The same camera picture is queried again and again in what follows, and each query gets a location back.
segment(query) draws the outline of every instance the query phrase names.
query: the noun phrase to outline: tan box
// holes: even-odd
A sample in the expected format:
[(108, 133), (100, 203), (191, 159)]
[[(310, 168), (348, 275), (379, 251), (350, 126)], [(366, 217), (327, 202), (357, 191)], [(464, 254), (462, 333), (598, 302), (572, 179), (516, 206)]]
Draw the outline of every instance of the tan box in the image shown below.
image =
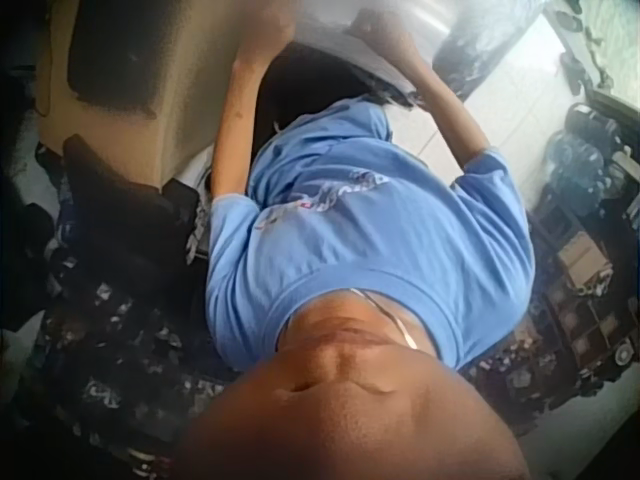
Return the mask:
[(37, 66), (40, 140), (62, 154), (64, 141), (81, 135), (127, 180), (161, 188), (214, 140), (235, 53), (234, 2), (177, 2), (168, 38), (158, 45), (161, 75), (149, 115), (89, 105), (70, 88), (69, 49), (79, 1), (57, 0), (51, 7)]
[(596, 243), (585, 232), (578, 233), (558, 253), (558, 258), (576, 288), (587, 285), (598, 273), (611, 266)]

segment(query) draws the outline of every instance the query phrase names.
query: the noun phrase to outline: t-shirt sleeve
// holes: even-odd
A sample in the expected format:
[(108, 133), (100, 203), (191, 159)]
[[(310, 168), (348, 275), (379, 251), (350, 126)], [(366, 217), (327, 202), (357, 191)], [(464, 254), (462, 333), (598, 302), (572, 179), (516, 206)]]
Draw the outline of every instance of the t-shirt sleeve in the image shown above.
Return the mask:
[(497, 150), (487, 150), (467, 164), (464, 175), (456, 180), (453, 190), (483, 229), (509, 233), (508, 237), (516, 240), (527, 252), (531, 249), (529, 223), (522, 199), (504, 158)]
[(258, 206), (243, 195), (225, 195), (214, 200), (211, 208), (209, 285), (237, 267), (259, 214)]
[(490, 150), (478, 156), (453, 190), (480, 233), (475, 261), (484, 269), (479, 298), (467, 305), (465, 355), (470, 359), (522, 319), (531, 297), (535, 260), (527, 214), (500, 153)]

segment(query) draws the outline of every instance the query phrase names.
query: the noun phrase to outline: clutter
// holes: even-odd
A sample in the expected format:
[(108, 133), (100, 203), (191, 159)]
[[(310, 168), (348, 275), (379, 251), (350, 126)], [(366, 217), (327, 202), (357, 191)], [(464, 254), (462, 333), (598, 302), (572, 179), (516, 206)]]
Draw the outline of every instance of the clutter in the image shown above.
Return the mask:
[(626, 341), (616, 350), (616, 364), (620, 367), (628, 365), (629, 363), (631, 363), (631, 360), (633, 360), (634, 353), (635, 352), (633, 350), (633, 346), (631, 346), (631, 343), (629, 341)]
[(568, 14), (567, 12), (557, 11), (556, 20), (562, 28), (569, 32), (580, 33), (584, 30), (584, 24), (578, 17)]
[(613, 275), (611, 264), (585, 232), (578, 233), (558, 253), (558, 258), (572, 287), (581, 292), (604, 291)]
[(560, 200), (580, 217), (596, 211), (610, 182), (602, 153), (576, 135), (558, 132), (545, 156), (553, 166), (550, 185)]

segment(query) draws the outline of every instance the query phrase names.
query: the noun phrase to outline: man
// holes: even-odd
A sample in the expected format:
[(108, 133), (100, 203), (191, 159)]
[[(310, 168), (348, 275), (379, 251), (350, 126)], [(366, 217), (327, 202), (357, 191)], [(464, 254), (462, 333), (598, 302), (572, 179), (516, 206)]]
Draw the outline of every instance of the man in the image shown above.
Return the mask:
[(213, 158), (207, 312), (248, 372), (188, 433), (184, 478), (520, 479), (507, 427), (455, 369), (525, 312), (533, 255), (504, 160), (399, 17), (352, 28), (417, 88), (464, 176), (391, 144), (383, 110), (298, 119), (250, 171), (260, 82), (292, 40), (267, 3), (240, 46)]

